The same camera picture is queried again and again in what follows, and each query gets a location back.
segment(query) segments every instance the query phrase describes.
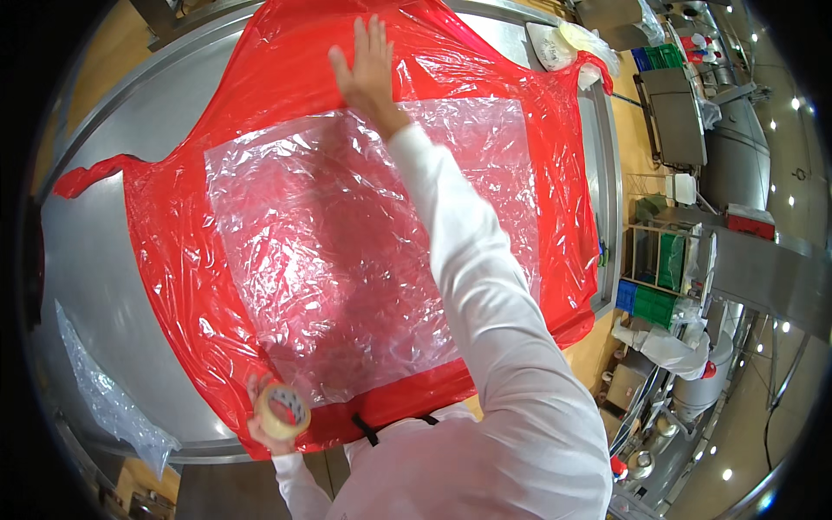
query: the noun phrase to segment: wooden floor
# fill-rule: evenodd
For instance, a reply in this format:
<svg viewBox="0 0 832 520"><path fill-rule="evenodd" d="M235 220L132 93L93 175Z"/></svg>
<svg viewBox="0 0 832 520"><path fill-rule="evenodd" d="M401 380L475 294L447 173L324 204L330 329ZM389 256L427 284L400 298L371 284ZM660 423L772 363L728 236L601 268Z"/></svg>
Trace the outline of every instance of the wooden floor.
<svg viewBox="0 0 832 520"><path fill-rule="evenodd" d="M521 2L562 14L558 3L553 0L521 0ZM63 88L65 96L62 102L68 103L68 106L56 105L52 110L43 142L37 153L35 186L52 167L54 160L52 150L55 142L61 139L66 140L102 97L130 70L151 55L146 48L149 37L145 23L133 6L128 0L120 0L106 16L87 46L84 59L74 75L74 81ZM636 72L635 63L629 52L621 53L621 60L621 74L614 80L614 91L620 96L637 101L638 96L632 81L632 75ZM612 112L615 117L618 152L626 190L628 187L626 177L629 174L652 173L654 166L641 108L618 97L613 97ZM623 215L624 217L628 217L631 211L630 205L626 203L627 199L625 192L624 211L627 215ZM619 346L609 335L613 320L618 315L620 315L618 310L607 314L595 323L586 338L564 351L575 375L593 393L600 387L601 374L606 369L612 352ZM469 399L466 404L476 414L482 416L476 396ZM128 481L141 480L144 486L148 487L147 482L144 481L146 474L136 469L137 462L130 462L129 471L122 472L122 474L128 474L128 477L125 477ZM330 496L338 492L340 484L349 475L349 468L345 467L343 459L343 450L340 453L336 449L327 454L308 457L307 463L321 482L328 483L325 488ZM122 483L120 480L119 487L127 490L130 485L128 481ZM175 501L178 484L178 477L174 478L171 475L168 478L166 474L164 486L160 484L159 489L163 489L165 496Z"/></svg>

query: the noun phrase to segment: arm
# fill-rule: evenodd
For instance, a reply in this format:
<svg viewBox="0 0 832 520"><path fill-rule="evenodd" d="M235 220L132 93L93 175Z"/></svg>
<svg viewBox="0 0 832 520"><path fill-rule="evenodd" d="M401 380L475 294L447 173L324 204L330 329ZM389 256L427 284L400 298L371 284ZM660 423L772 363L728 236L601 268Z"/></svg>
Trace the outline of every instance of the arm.
<svg viewBox="0 0 832 520"><path fill-rule="evenodd" d="M355 64L329 58L344 99L367 116L401 173L430 235L431 271L448 324L480 394L485 434L515 449L525 468L557 483L574 510L602 514L612 490L607 439L589 392L575 378L528 293L494 209L450 151L430 142L394 105L384 25L355 24Z"/></svg>
<svg viewBox="0 0 832 520"><path fill-rule="evenodd" d="M257 382L252 374L246 382L246 390L254 406L257 396L269 384L272 374L263 376ZM295 451L294 441L281 441L270 437L260 426L260 416L256 415L247 422L251 438L266 446L271 452L271 462L275 465L280 496L294 520L320 520L326 517L332 501L329 495L318 486L304 463L304 456Z"/></svg>
<svg viewBox="0 0 832 520"><path fill-rule="evenodd" d="M275 465L275 480L280 496L286 502L293 520L322 520L326 517L332 501L315 482L304 463L304 456L298 452L271 458Z"/></svg>

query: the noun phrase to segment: hand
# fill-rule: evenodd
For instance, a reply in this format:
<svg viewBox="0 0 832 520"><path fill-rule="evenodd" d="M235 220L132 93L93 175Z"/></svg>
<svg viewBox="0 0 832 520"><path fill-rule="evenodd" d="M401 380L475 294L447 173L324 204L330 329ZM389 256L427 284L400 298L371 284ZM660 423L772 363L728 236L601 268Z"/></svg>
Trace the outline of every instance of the hand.
<svg viewBox="0 0 832 520"><path fill-rule="evenodd" d="M354 30L353 69L337 45L329 49L329 63L344 101L366 116L387 141L410 123L407 114L393 103L393 42L387 42L384 22L375 14L366 28L361 17L355 18Z"/></svg>
<svg viewBox="0 0 832 520"><path fill-rule="evenodd" d="M260 379L260 382L257 382L257 376L252 374L249 376L248 381L245 382L245 389L249 394L249 399L251 399L251 406L254 406L257 402L257 397L260 393L268 386L269 382L272 380L271 372L267 373ZM295 450L295 442L294 441L284 441L279 440L277 438L271 437L260 426L260 416L255 415L253 418L250 418L246 421L246 426L249 427L249 435L252 439L257 441L260 444L266 446L269 451L271 452L272 457L276 457L277 455L286 455L287 453L292 453Z"/></svg>

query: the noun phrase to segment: white protective suit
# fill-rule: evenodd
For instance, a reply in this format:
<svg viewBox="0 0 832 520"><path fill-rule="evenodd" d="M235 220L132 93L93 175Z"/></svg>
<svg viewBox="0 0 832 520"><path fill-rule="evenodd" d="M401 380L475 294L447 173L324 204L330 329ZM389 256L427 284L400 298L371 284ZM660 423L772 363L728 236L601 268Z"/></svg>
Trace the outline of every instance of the white protective suit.
<svg viewBox="0 0 832 520"><path fill-rule="evenodd" d="M630 330L621 325L621 318L616 319L612 335L640 351L653 363L688 381L702 377L711 353L711 338L701 322L688 325L685 341L656 325L650 332Z"/></svg>
<svg viewBox="0 0 832 520"><path fill-rule="evenodd" d="M430 235L451 334L479 392L439 423L404 419L345 447L351 475L333 503L300 453L274 457L294 520L604 518L612 493L597 407L528 293L493 208L450 151L415 125L388 144Z"/></svg>

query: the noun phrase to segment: white boot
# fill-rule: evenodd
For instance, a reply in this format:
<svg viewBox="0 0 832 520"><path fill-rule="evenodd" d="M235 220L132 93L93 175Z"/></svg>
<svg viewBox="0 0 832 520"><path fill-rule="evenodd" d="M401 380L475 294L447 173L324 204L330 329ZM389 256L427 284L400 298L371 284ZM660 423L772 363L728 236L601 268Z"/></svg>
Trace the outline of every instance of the white boot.
<svg viewBox="0 0 832 520"><path fill-rule="evenodd" d="M631 347L636 343L637 332L635 330L629 330L627 327L622 325L621 316L616 318L615 324L612 326L612 331L610 331L612 337L618 339L624 344L628 344Z"/></svg>

